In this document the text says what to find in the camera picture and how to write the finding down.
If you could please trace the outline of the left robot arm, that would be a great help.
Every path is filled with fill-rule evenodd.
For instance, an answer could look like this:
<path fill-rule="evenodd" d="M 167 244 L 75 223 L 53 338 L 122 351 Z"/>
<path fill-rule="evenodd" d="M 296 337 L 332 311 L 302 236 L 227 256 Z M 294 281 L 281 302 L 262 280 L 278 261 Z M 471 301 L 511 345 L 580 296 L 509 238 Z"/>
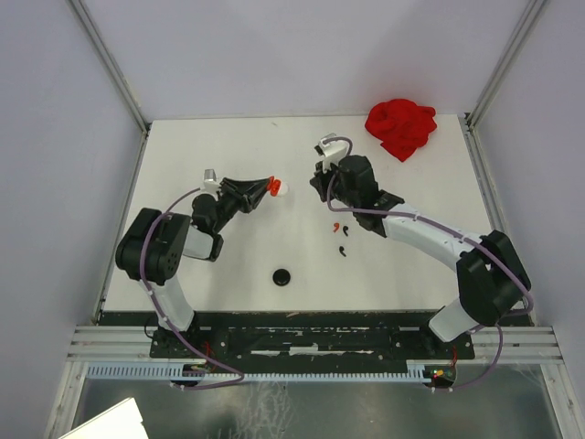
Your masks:
<path fill-rule="evenodd" d="M 191 357 L 202 346 L 201 333 L 192 328 L 196 311 L 187 302 L 177 273 L 185 258 L 214 262 L 223 247 L 220 232 L 238 213 L 255 210 L 265 195 L 279 195 L 281 180 L 223 178 L 209 170 L 204 187 L 189 191 L 189 215 L 143 208 L 122 237 L 115 253 L 118 269 L 141 284 L 154 305 L 158 326 L 173 331 L 171 347 Z"/>

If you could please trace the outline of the white round earbud case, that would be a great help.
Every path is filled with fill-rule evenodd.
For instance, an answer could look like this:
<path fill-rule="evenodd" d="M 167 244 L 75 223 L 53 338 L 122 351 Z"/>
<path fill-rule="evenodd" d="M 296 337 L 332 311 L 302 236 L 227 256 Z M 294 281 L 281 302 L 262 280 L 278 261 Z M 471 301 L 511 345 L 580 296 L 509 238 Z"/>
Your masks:
<path fill-rule="evenodd" d="M 280 188 L 279 188 L 279 191 L 278 191 L 278 196 L 284 197 L 285 195 L 287 195 L 289 193 L 289 191 L 290 191 L 289 185 L 286 182 L 282 181 Z"/>

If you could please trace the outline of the orange round earbud case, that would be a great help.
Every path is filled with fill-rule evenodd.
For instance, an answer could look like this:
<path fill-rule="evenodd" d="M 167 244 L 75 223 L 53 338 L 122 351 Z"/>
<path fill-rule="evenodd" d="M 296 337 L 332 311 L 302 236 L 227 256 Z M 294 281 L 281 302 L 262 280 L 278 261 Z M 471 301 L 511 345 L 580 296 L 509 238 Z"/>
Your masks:
<path fill-rule="evenodd" d="M 277 197 L 279 195 L 280 189 L 282 186 L 282 182 L 280 179 L 271 176 L 269 178 L 269 184 L 267 186 L 267 190 L 269 191 L 272 197 Z"/>

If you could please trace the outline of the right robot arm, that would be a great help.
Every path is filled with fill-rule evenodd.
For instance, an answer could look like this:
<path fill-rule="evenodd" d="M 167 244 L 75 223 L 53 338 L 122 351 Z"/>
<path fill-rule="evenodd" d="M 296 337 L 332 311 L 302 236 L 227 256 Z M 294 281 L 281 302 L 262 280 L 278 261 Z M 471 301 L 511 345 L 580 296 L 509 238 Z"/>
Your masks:
<path fill-rule="evenodd" d="M 502 231 L 465 232 L 420 214 L 403 198 L 379 187 L 372 165 L 362 155 L 318 162 L 310 184 L 326 205 L 341 202 L 339 211 L 351 213 L 363 229 L 407 244 L 454 271 L 457 298 L 434 314 L 419 336 L 427 356 L 439 358 L 461 334 L 518 315 L 518 303 L 531 311 L 531 282 Z"/>

